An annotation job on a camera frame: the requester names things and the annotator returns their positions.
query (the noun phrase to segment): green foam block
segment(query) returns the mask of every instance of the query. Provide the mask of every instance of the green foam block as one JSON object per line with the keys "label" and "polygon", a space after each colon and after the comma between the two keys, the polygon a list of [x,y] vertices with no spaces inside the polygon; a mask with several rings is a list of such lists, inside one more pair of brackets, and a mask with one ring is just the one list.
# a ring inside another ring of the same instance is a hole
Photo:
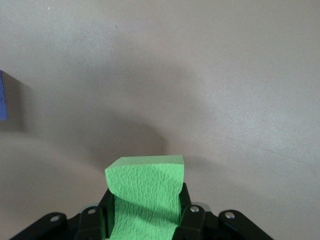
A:
{"label": "green foam block", "polygon": [[171,240],[179,224],[184,182],[180,155],[122,157],[105,170],[115,195],[110,240]]}

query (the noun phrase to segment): silver screw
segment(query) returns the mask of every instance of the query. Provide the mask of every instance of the silver screw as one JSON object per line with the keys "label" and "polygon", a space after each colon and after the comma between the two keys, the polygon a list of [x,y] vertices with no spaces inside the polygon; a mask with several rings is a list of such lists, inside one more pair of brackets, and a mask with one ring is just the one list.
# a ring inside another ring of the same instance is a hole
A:
{"label": "silver screw", "polygon": [[192,206],[192,207],[190,207],[190,210],[191,210],[191,212],[193,212],[193,213],[197,213],[197,212],[200,211],[200,209],[199,209],[197,206]]}
{"label": "silver screw", "polygon": [[55,221],[58,221],[59,220],[59,216],[56,215],[56,216],[53,216],[51,219],[50,219],[50,222],[55,222]]}
{"label": "silver screw", "polygon": [[89,211],[88,211],[88,214],[94,214],[96,212],[96,210],[94,209],[94,208],[92,208],[92,209],[90,209]]}
{"label": "silver screw", "polygon": [[232,212],[230,212],[230,211],[227,211],[225,214],[225,217],[227,218],[227,219],[234,219],[236,216],[232,213]]}

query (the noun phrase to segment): blue block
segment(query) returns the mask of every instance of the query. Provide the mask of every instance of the blue block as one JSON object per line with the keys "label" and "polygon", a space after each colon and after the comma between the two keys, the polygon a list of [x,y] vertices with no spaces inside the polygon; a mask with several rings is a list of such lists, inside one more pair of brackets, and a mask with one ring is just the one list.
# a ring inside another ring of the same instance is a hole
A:
{"label": "blue block", "polygon": [[6,120],[7,118],[8,114],[5,101],[5,88],[2,81],[2,71],[0,70],[0,120]]}

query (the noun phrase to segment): gray surface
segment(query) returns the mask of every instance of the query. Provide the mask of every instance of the gray surface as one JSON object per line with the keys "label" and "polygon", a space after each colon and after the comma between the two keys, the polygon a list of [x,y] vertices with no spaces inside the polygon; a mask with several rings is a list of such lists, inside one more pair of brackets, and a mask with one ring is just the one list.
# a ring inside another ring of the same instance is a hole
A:
{"label": "gray surface", "polygon": [[118,157],[163,154],[215,214],[318,239],[319,65],[317,0],[1,0],[21,114],[0,122],[0,239],[96,203]]}

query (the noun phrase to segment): textured green surface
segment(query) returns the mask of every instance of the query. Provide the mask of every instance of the textured green surface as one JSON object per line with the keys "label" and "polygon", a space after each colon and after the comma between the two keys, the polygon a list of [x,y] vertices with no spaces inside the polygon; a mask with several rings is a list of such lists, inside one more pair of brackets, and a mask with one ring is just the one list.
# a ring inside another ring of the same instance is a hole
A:
{"label": "textured green surface", "polygon": [[122,157],[105,170],[115,197],[111,240],[171,240],[179,224],[182,156]]}

